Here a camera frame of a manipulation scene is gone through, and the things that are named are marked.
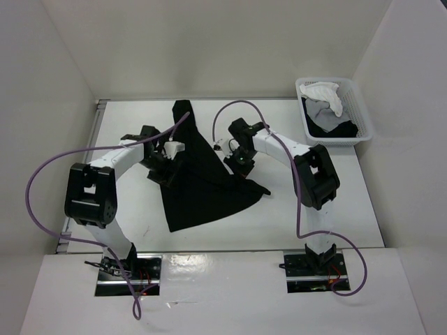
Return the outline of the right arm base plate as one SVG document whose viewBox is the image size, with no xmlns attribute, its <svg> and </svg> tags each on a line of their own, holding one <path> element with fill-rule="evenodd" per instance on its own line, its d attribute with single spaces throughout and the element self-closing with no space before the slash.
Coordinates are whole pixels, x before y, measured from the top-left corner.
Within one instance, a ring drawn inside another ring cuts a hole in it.
<svg viewBox="0 0 447 335">
<path fill-rule="evenodd" d="M 342 253 L 318 270 L 307 264 L 303 252 L 285 253 L 279 268 L 285 272 L 288 293 L 330 292 L 332 284 L 336 291 L 351 289 Z"/>
</svg>

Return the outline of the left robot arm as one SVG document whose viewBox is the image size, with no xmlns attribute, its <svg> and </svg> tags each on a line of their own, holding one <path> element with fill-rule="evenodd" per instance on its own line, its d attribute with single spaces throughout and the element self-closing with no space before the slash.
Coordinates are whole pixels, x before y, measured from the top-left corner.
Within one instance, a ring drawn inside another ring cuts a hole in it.
<svg viewBox="0 0 447 335">
<path fill-rule="evenodd" d="M 134 165 L 149 170 L 148 178 L 171 186 L 182 164 L 185 144 L 143 126 L 140 134 L 123 136 L 117 148 L 89 163 L 72 165 L 66 189 L 65 214 L 85 227 L 103 249 L 100 268 L 122 278 L 134 277 L 143 268 L 135 245 L 125 236 L 116 219 L 117 181 Z"/>
</svg>

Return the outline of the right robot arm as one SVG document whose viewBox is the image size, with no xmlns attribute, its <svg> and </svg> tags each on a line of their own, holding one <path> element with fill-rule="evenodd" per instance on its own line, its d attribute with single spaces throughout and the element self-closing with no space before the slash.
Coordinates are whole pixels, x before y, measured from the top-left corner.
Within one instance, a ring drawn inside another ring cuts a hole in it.
<svg viewBox="0 0 447 335">
<path fill-rule="evenodd" d="M 250 126 L 243 118 L 233 121 L 228 131 L 235 144 L 219 140 L 218 145 L 226 155 L 224 163 L 235 174 L 247 177 L 254 168 L 257 153 L 266 154 L 297 172 L 293 180 L 300 183 L 294 188 L 300 199 L 298 209 L 304 209 L 310 233 L 305 238 L 305 263 L 311 273 L 322 274 L 337 252 L 328 235 L 340 181 L 328 150 L 320 144 L 310 147 L 294 142 L 261 122 Z"/>
</svg>

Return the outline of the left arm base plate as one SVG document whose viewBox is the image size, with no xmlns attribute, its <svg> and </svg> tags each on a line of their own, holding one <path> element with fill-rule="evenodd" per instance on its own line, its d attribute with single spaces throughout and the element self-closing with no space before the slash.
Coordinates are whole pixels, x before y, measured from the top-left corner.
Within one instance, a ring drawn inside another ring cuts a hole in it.
<svg viewBox="0 0 447 335">
<path fill-rule="evenodd" d="M 131 296 L 131 290 L 115 260 L 104 258 L 100 262 L 93 262 L 90 265 L 98 269 L 96 297 Z M 161 265 L 162 259 L 159 255 L 138 258 L 135 269 L 130 269 L 123 262 L 124 273 L 137 295 L 159 296 Z"/>
</svg>

